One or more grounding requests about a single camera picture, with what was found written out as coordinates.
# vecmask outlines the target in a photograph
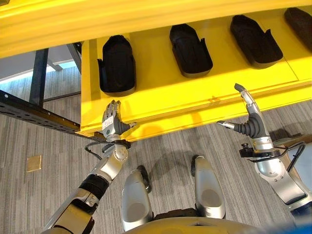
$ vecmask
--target silver robot leg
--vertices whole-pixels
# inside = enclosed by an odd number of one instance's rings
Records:
[[[125,231],[147,223],[153,218],[147,189],[139,170],[132,171],[126,179],[122,191],[121,217]]]
[[[225,203],[213,169],[203,156],[193,158],[195,170],[196,208],[203,217],[224,218]]]

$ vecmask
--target black cable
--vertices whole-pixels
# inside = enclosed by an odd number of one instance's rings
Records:
[[[293,155],[293,159],[290,162],[287,171],[290,172],[292,170],[292,168],[294,167],[295,163],[297,162],[298,158],[300,157],[300,155],[302,154],[303,150],[306,148],[305,144],[302,144],[299,146],[297,152],[295,155]]]
[[[97,159],[99,159],[99,160],[102,160],[102,157],[101,157],[100,155],[98,155],[98,154],[92,152],[92,150],[89,149],[90,146],[99,145],[99,144],[125,145],[125,144],[119,143],[119,142],[107,142],[107,141],[101,141],[101,140],[95,141],[95,142],[91,142],[91,143],[87,144],[87,145],[84,147],[84,149],[85,149],[87,152],[93,154],[93,155],[94,155]]]
[[[298,150],[297,150],[297,153],[294,155],[295,158],[291,161],[290,165],[289,165],[288,168],[287,168],[287,171],[288,171],[289,168],[290,168],[290,170],[293,168],[293,166],[294,166],[294,164],[296,163],[296,161],[298,160],[299,156],[302,154],[302,152],[303,152],[303,150],[304,150],[304,148],[305,148],[305,142],[301,141],[301,142],[298,142],[298,143],[296,143],[296,144],[294,144],[294,145],[292,145],[292,146],[290,146],[290,147],[279,147],[279,146],[275,146],[274,148],[284,149],[284,150],[285,150],[285,151],[284,151],[283,153],[281,153],[281,155],[279,155],[279,156],[266,157],[266,158],[262,158],[262,159],[258,159],[258,160],[251,160],[251,159],[248,159],[248,158],[247,158],[247,160],[249,160],[249,161],[251,161],[251,162],[263,162],[263,161],[267,161],[267,160],[271,160],[271,159],[275,159],[275,158],[280,158],[280,157],[284,156],[284,154],[285,154],[288,150],[293,149],[293,148],[295,148],[295,147],[297,147],[297,146],[299,146],[299,148],[298,148]]]

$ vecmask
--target white wall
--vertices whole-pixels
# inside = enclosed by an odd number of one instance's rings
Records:
[[[36,52],[0,59],[0,80],[18,73],[28,72],[34,67]],[[49,48],[48,58],[54,62],[72,59],[66,45]]]

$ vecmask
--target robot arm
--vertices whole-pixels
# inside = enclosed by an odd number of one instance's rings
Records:
[[[88,234],[93,228],[92,214],[99,200],[128,159],[130,144],[120,135],[135,124],[120,121],[120,102],[114,100],[107,106],[102,120],[102,130],[107,145],[103,159],[54,213],[43,234]]]
[[[274,148],[269,132],[266,128],[263,116],[255,100],[250,93],[241,85],[235,84],[235,89],[240,92],[246,101],[249,119],[244,124],[218,121],[217,123],[236,132],[250,136],[253,148],[248,144],[242,144],[241,157],[255,158],[256,172],[266,180],[279,198],[296,217],[298,209],[308,208],[311,215],[311,191],[297,178],[292,178],[285,169],[284,164],[278,159],[283,156]]]

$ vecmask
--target brass floor plate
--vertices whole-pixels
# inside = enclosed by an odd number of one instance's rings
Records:
[[[27,169],[26,172],[33,172],[41,169],[41,158],[42,155],[36,155],[27,158]]]

